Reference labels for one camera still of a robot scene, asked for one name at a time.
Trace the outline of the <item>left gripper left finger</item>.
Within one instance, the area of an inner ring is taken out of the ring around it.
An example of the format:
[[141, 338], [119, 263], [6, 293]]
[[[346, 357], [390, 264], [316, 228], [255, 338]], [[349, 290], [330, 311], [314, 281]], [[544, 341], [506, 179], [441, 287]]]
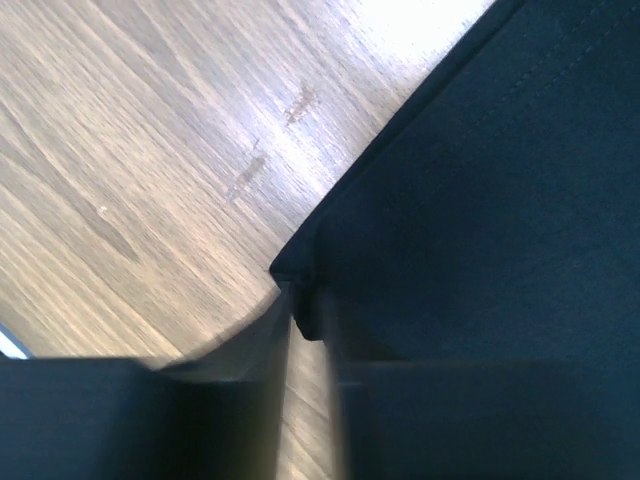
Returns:
[[1, 360], [5, 479], [272, 479], [291, 288], [208, 352]]

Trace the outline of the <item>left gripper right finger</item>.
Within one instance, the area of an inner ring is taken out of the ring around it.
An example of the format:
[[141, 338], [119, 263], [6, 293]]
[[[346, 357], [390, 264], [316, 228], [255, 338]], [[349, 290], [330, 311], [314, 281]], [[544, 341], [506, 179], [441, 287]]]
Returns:
[[393, 354], [319, 298], [340, 479], [635, 479], [639, 370]]

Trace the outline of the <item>black floral print t-shirt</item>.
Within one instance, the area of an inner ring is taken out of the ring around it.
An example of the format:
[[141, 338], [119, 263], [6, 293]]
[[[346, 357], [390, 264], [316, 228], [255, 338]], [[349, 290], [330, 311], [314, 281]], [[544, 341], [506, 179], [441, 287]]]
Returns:
[[408, 358], [639, 358], [639, 5], [499, 1], [280, 252]]

